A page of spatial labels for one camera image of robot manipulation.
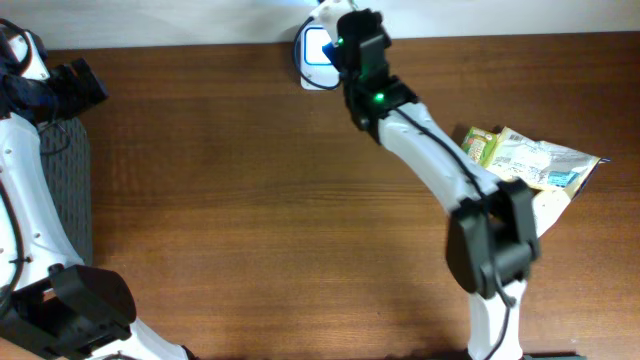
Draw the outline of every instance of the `white wall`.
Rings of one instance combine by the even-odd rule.
[[[289,41],[315,0],[0,0],[48,48]],[[640,0],[359,0],[393,38],[640,30]]]

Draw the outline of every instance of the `brown tabletop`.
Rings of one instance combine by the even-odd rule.
[[[371,359],[464,349],[447,218],[352,125],[303,91],[290,45],[56,51],[111,99],[92,145],[95,263],[138,314],[203,359]],[[393,72],[445,132],[507,125],[607,156],[542,238],[526,352],[640,356],[640,34],[396,41]],[[33,356],[0,341],[1,359]]]

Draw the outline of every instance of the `wooden table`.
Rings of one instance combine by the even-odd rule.
[[[463,349],[444,212],[341,92],[300,89],[289,49],[52,52],[111,92],[83,116],[96,265],[205,360]],[[397,41],[389,59],[449,134],[508,125],[613,159],[542,238],[520,333],[527,352],[637,359],[640,34]]]

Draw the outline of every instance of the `green package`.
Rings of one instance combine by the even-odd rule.
[[[496,134],[472,127],[460,147],[477,164],[487,167],[497,139]]]

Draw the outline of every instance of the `blue label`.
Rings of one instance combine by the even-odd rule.
[[[575,179],[578,178],[578,173],[575,171],[552,171],[549,174],[549,185],[560,186],[562,188],[567,187],[567,185],[571,184]]]

